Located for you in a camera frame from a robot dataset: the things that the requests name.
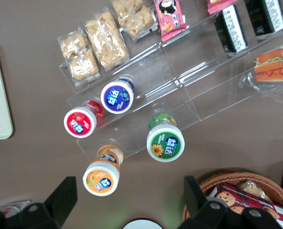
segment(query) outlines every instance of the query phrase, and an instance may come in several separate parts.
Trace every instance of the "wicker basket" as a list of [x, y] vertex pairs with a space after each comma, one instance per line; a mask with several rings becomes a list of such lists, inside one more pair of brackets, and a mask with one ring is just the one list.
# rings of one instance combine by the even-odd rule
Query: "wicker basket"
[[[202, 192], [206, 196], [208, 196], [210, 195], [214, 187], [220, 183], [224, 182], [229, 185], [238, 186], [243, 184], [247, 180], [253, 180], [266, 193], [266, 195], [272, 200], [272, 202], [283, 206], [283, 189], [272, 180], [254, 173], [219, 173], [203, 181], [200, 184], [200, 188]], [[185, 205], [183, 212], [183, 220], [187, 218], [190, 218], [190, 215]]]

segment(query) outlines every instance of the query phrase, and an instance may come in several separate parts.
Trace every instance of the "plastic wrapper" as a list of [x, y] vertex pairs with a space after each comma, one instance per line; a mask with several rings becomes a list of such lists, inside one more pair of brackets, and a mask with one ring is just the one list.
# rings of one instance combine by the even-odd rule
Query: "plastic wrapper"
[[162, 42], [166, 42], [186, 29], [185, 16], [178, 0], [154, 0]]
[[271, 202], [265, 192], [252, 180], [247, 180], [241, 184], [239, 189]]
[[245, 5], [254, 32], [259, 38], [283, 29], [283, 13], [279, 0], [245, 0]]
[[223, 10], [237, 0], [207, 0], [208, 12], [213, 14]]
[[248, 82], [264, 97], [283, 104], [283, 47], [259, 55], [253, 62], [255, 66], [241, 78], [239, 86]]
[[74, 59], [68, 59], [67, 66], [73, 78], [77, 81], [92, 76], [96, 78], [96, 75], [98, 75], [98, 66], [91, 49], [86, 50]]
[[129, 52], [109, 11], [86, 22], [86, 32], [98, 61], [106, 71], [129, 60]]
[[73, 59], [80, 52], [88, 49], [88, 41], [80, 31], [74, 31], [58, 38], [59, 46], [65, 59]]
[[87, 37], [81, 29], [58, 38], [75, 86], [99, 78], [99, 69]]
[[151, 9], [141, 0], [112, 0], [121, 27], [137, 41], [150, 30], [157, 29], [157, 21]]
[[247, 48], [240, 17], [234, 5], [217, 13], [213, 20], [225, 52], [237, 53]]

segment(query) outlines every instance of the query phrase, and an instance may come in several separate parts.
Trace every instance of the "brown table surface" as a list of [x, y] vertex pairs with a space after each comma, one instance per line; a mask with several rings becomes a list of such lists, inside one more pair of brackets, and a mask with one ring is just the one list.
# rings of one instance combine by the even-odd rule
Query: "brown table surface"
[[[206, 15], [199, 2], [198, 16]], [[283, 104], [258, 95], [183, 131], [186, 148], [176, 161], [159, 163], [142, 151], [123, 162], [115, 193], [100, 198], [85, 190], [89, 162], [62, 123], [74, 92], [58, 68], [63, 57], [56, 38], [106, 4], [0, 0], [0, 65], [14, 124], [12, 137], [0, 140], [0, 204], [42, 201], [66, 176], [76, 176], [78, 202], [63, 228], [120, 229], [146, 217], [175, 229], [185, 175], [201, 181], [221, 169], [247, 170], [280, 184]]]

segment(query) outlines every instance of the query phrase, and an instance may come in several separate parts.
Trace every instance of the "white round object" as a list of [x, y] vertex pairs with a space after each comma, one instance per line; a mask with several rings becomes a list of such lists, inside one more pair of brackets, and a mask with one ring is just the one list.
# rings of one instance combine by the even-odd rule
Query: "white round object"
[[[92, 180], [87, 180], [93, 173]], [[86, 190], [93, 195], [104, 197], [112, 194], [118, 185], [119, 172], [117, 168], [108, 162], [95, 161], [85, 171], [82, 181]]]
[[[154, 154], [156, 148], [161, 157]], [[147, 137], [147, 150], [150, 156], [160, 162], [171, 162], [178, 159], [185, 148], [184, 137], [174, 125], [160, 124], [154, 127]]]
[[123, 229], [162, 229], [162, 227], [148, 219], [137, 219], [128, 223]]
[[[121, 99], [121, 91], [125, 90], [129, 100]], [[134, 89], [129, 83], [122, 80], [108, 83], [101, 91], [101, 103], [103, 107], [112, 114], [123, 114], [127, 112], [134, 100]]]
[[[77, 115], [84, 115], [84, 120], [75, 118]], [[90, 136], [97, 125], [95, 114], [88, 108], [79, 106], [67, 112], [64, 117], [64, 127], [66, 131], [77, 138], [85, 138]]]

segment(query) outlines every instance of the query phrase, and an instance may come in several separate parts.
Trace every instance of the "acrylic shelf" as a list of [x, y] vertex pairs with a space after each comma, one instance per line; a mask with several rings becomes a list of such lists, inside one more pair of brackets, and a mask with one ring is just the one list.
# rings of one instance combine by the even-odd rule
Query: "acrylic shelf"
[[[198, 1], [180, 2], [183, 9], [198, 9]], [[71, 107], [90, 99], [100, 102], [102, 88], [122, 75], [131, 78], [135, 86], [134, 102], [128, 112], [110, 114], [105, 111], [94, 133], [77, 139], [90, 161], [95, 159], [97, 150], [107, 144], [120, 147], [125, 158], [144, 150], [148, 122], [155, 114], [171, 114], [177, 126], [184, 130], [262, 92], [248, 82], [242, 83], [241, 79], [253, 72], [251, 60], [283, 44], [283, 30], [259, 40], [243, 0], [238, 1], [236, 7], [248, 48], [233, 55], [224, 52], [212, 17], [194, 23], [186, 16], [189, 28], [166, 43], [160, 42], [158, 31], [137, 43], [123, 35], [133, 58], [68, 99]]]

